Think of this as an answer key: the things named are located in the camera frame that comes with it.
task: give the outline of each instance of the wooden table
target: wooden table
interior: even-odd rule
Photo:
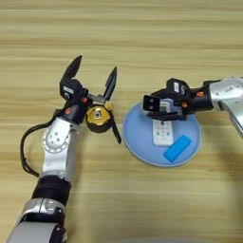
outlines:
[[[1,1],[1,242],[36,185],[21,168],[20,139],[64,104],[59,82],[73,58],[84,55],[78,78],[92,93],[102,93],[118,67],[113,101],[122,131],[129,108],[171,77],[199,86],[243,76],[242,11],[239,0]],[[174,169],[147,165],[111,131],[93,134],[84,124],[67,206],[69,243],[166,236],[243,242],[243,141],[227,114],[196,116],[201,148]],[[27,144],[38,170],[41,135]]]

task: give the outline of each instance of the white component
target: white component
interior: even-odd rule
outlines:
[[[168,102],[160,102],[160,110],[170,112],[170,104]],[[171,121],[153,120],[153,140],[156,146],[169,146],[173,144],[173,129]]]

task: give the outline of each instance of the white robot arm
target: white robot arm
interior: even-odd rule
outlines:
[[[104,94],[95,96],[89,94],[87,89],[73,79],[81,60],[82,57],[79,56],[71,63],[60,82],[61,96],[66,99],[65,107],[57,111],[51,121],[31,127],[22,138],[21,160],[23,168],[26,172],[38,177],[38,183],[7,243],[66,242],[65,206],[75,176],[75,156],[80,124],[86,118],[86,113],[89,110],[91,121],[86,118],[89,126],[95,127],[95,132],[104,132],[112,127],[118,142],[121,143],[112,110],[105,106],[116,85],[117,69],[115,68],[110,74]],[[98,117],[96,104],[93,102],[100,103],[98,107],[103,110]],[[46,131],[42,137],[45,160],[42,173],[39,175],[27,164],[27,159],[24,156],[24,142],[29,133],[40,128],[46,128]]]

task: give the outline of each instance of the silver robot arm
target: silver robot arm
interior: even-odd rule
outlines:
[[[210,84],[210,97],[215,110],[225,110],[243,138],[243,79],[230,77]]]
[[[160,111],[160,99],[173,100],[178,111]],[[182,80],[170,79],[166,88],[152,93],[151,96],[144,96],[142,103],[142,111],[159,121],[186,120],[186,115],[212,109],[227,111],[243,138],[243,78],[229,77],[207,81],[200,88],[190,88]]]

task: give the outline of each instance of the blue bowl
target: blue bowl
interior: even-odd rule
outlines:
[[[171,110],[177,109],[171,100]],[[128,149],[139,159],[156,166],[174,167],[186,163],[197,153],[201,144],[201,129],[194,115],[187,116],[186,121],[172,121],[174,141],[182,135],[191,140],[191,144],[173,161],[164,157],[168,146],[156,146],[153,143],[153,120],[142,114],[140,103],[136,104],[126,115],[123,125],[123,139]]]

